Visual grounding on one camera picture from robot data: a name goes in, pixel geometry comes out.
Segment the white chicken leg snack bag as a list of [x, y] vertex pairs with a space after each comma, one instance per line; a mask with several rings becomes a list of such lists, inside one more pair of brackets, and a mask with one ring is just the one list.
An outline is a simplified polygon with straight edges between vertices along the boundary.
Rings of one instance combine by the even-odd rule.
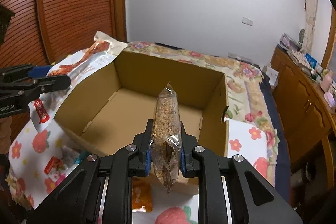
[[127, 43], [119, 42], [101, 31], [96, 32], [93, 40], [90, 48], [69, 55], [48, 71], [48, 76], [67, 75], [70, 86], [61, 91], [43, 93], [29, 103], [31, 121], [37, 131], [46, 129], [78, 84], [112, 63], [127, 47]]

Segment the clear granola snack bag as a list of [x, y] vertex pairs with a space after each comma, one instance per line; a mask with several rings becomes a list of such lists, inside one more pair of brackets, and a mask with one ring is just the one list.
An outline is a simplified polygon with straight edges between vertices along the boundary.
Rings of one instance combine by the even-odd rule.
[[170, 84], [157, 98], [149, 148], [154, 173], [170, 192], [179, 176], [182, 150], [178, 96]]

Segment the orange snack packet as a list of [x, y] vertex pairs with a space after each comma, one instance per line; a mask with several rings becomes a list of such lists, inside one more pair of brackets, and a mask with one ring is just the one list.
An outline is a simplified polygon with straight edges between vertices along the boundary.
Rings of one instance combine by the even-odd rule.
[[144, 179], [131, 179], [131, 209], [133, 213], [150, 213], [153, 210], [151, 186]]

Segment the red small snack packet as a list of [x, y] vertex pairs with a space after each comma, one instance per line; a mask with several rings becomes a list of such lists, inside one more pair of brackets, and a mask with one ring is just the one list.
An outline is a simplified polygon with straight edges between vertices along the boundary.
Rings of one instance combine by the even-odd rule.
[[52, 156], [47, 163], [46, 167], [44, 168], [44, 173], [49, 174], [53, 168], [57, 169], [64, 165], [64, 161], [62, 159], [59, 159], [55, 156]]

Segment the white strawberry flower blanket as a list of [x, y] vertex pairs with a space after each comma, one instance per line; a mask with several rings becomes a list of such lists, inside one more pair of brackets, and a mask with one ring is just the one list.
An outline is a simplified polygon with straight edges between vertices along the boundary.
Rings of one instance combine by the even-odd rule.
[[[266, 134], [252, 124], [226, 120], [229, 124], [227, 156], [243, 155], [263, 176], [270, 165], [266, 156]], [[36, 209], [82, 159], [84, 150], [76, 145], [56, 122], [37, 132], [28, 122], [13, 141], [9, 150], [10, 174], [8, 184], [13, 199], [24, 207]], [[55, 156], [64, 161], [49, 174], [44, 168]], [[167, 194], [163, 186], [149, 182], [153, 199], [150, 213], [132, 212], [133, 223], [197, 223], [197, 194], [173, 191]]]

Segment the wooden slatted wardrobe door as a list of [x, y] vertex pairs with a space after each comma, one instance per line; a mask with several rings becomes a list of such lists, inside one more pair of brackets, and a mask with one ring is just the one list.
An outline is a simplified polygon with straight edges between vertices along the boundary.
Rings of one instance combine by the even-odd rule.
[[1, 0], [14, 13], [1, 66], [46, 65], [93, 43], [97, 31], [127, 40], [125, 0]]

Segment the brown cardboard box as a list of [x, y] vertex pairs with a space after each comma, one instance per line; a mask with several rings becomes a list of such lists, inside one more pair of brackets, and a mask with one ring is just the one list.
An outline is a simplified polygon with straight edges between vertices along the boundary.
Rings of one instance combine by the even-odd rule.
[[123, 51], [74, 88], [55, 120], [86, 150], [109, 156], [145, 131], [166, 85], [177, 94], [185, 132], [199, 145], [225, 155], [226, 75], [163, 57]]

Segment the floral quilt bedspread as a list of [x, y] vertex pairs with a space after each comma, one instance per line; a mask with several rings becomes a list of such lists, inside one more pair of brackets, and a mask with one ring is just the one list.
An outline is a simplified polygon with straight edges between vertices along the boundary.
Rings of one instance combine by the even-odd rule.
[[[153, 43], [132, 42], [123, 51], [163, 57], [223, 72], [227, 79], [228, 94], [228, 109], [225, 111], [223, 118], [227, 126], [227, 152], [229, 145], [227, 119], [252, 124], [265, 132], [266, 156], [270, 163], [265, 178], [285, 199], [288, 199], [290, 168], [286, 143], [268, 79], [260, 69], [233, 59], [203, 55], [187, 50], [172, 50]], [[66, 135], [80, 148], [85, 149], [67, 133]], [[5, 179], [5, 185], [8, 187], [9, 174]]]

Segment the wooden dresser cabinet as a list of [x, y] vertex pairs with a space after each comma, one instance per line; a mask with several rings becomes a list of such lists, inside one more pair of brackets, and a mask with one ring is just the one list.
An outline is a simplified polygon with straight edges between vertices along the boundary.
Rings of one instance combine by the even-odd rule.
[[319, 85], [280, 47], [272, 69], [278, 71], [273, 91], [291, 168], [291, 200], [297, 205], [335, 186], [335, 111]]

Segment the white wall switch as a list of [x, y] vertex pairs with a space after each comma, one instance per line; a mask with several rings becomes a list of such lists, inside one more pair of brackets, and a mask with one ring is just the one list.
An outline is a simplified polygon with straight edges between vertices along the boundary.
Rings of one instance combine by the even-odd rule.
[[246, 24], [248, 26], [253, 26], [253, 20], [243, 17], [242, 18], [242, 24]]

